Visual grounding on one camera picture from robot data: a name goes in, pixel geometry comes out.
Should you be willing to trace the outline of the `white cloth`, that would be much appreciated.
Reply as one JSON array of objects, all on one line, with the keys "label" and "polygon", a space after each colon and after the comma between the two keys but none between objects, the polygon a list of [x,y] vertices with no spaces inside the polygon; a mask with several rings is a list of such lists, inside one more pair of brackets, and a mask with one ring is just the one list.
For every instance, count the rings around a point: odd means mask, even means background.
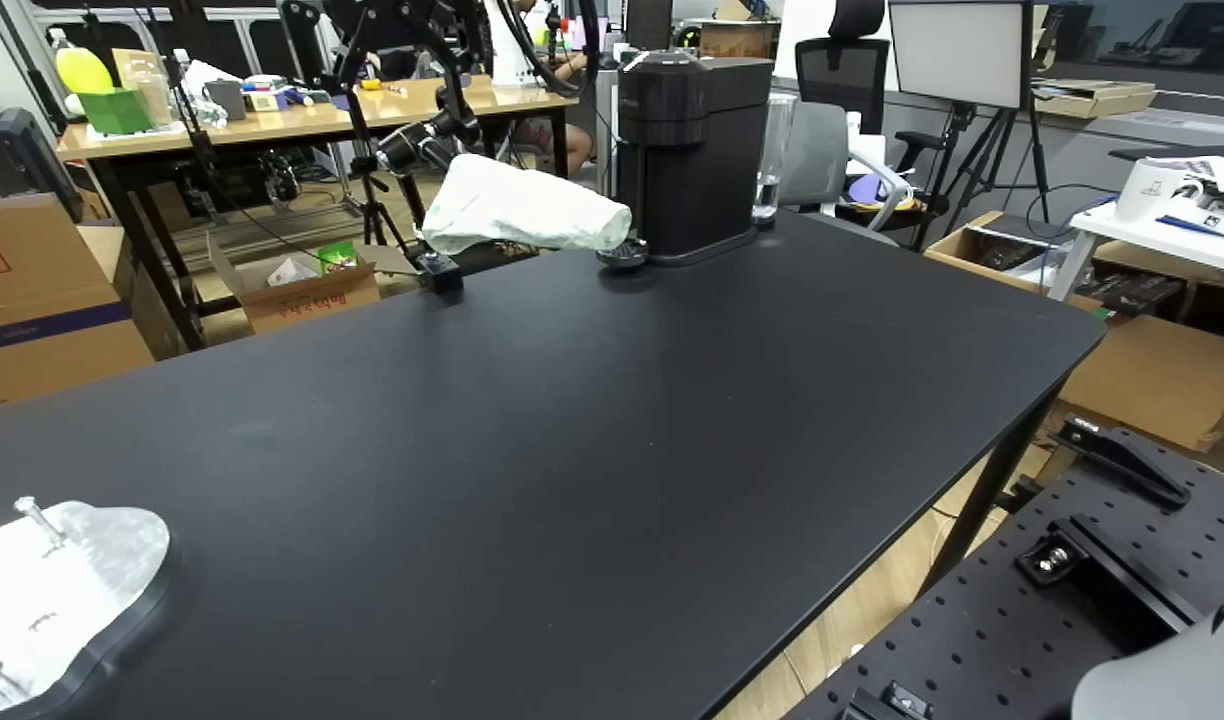
[{"label": "white cloth", "polygon": [[443,254],[487,241],[613,252],[632,235],[632,208],[575,178],[464,151],[450,162],[419,235]]}]

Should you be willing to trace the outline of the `black round drip cap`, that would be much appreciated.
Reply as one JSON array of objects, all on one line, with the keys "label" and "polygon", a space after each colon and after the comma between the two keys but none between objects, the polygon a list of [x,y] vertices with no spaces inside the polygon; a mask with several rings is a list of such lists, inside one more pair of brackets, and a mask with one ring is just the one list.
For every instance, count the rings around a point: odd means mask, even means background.
[{"label": "black round drip cap", "polygon": [[597,252],[597,259],[602,259],[602,273],[613,273],[613,277],[642,273],[649,267],[649,244],[625,241],[607,252]]}]

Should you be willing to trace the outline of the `black coffee machine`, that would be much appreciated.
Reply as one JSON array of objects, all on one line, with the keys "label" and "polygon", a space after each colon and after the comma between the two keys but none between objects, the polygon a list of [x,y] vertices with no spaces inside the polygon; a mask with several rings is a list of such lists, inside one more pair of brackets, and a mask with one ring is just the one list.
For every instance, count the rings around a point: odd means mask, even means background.
[{"label": "black coffee machine", "polygon": [[693,254],[753,226],[773,62],[646,53],[621,72],[615,196],[651,254]]}]

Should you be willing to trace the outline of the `grey office chair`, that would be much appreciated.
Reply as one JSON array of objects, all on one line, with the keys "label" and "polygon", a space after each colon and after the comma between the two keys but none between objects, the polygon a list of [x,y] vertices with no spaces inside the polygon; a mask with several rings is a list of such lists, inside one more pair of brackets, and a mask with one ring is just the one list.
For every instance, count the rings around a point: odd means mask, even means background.
[{"label": "grey office chair", "polygon": [[768,108],[768,129],[784,129],[778,216],[808,213],[813,219],[834,223],[850,187],[850,166],[862,162],[883,187],[862,231],[883,241],[883,223],[914,196],[914,183],[883,160],[868,160],[852,146],[852,125],[843,108],[813,100],[778,100]]}]

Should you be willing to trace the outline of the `wooden workbench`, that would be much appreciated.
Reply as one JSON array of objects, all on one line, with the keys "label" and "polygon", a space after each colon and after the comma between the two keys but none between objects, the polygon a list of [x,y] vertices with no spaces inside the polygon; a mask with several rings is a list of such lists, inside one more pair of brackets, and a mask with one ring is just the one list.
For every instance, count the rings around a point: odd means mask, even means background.
[{"label": "wooden workbench", "polygon": [[[487,118],[526,118],[544,114],[554,129],[566,129],[574,94],[554,86],[498,86],[487,77],[464,85],[470,111]],[[416,129],[443,111],[440,79],[385,79],[378,92],[362,92],[365,125],[385,134],[393,129]],[[337,103],[301,103],[286,111],[255,111],[236,125],[206,130],[210,146],[229,160],[259,146],[286,142],[334,142],[354,139],[354,118]],[[210,302],[195,298],[193,277],[176,254],[174,231],[162,223],[162,213],[148,196],[180,160],[193,160],[193,134],[185,125],[170,125],[135,134],[104,134],[92,125],[75,118],[62,130],[57,154],[72,166],[90,166],[128,231],[131,254],[148,273],[170,329],[185,349],[199,349],[199,320]]]}]

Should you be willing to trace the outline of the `black office chair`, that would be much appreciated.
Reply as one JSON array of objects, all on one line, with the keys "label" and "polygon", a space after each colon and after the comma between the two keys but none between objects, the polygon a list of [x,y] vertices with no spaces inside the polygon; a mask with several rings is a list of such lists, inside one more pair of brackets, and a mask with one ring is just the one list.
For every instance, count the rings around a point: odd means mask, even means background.
[{"label": "black office chair", "polygon": [[828,27],[797,42],[799,94],[858,111],[865,134],[883,129],[887,42],[879,22],[883,0],[837,0]]}]

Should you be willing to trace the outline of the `whiteboard on stand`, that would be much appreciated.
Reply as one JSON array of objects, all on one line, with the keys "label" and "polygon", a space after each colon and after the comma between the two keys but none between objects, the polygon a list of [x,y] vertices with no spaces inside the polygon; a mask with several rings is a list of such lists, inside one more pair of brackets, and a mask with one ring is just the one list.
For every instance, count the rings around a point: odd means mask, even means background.
[{"label": "whiteboard on stand", "polygon": [[947,108],[930,213],[956,223],[1034,108],[1035,0],[887,0],[887,22],[899,92]]}]

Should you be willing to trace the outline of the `black perforated breadboard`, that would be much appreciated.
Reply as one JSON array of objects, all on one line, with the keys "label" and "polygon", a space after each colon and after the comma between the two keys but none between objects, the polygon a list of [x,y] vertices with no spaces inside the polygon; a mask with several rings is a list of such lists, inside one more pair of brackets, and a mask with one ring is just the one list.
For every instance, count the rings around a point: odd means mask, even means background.
[{"label": "black perforated breadboard", "polygon": [[787,720],[1069,720],[1100,660],[1224,605],[1224,473],[1120,429],[843,660]]}]

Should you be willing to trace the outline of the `cardboard box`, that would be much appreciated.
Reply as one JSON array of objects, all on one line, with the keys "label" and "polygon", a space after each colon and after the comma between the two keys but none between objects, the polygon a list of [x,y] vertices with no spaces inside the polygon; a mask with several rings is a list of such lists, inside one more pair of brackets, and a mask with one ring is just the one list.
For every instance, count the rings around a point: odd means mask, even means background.
[{"label": "cardboard box", "polygon": [[0,199],[0,403],[152,368],[128,302],[54,191]]}]

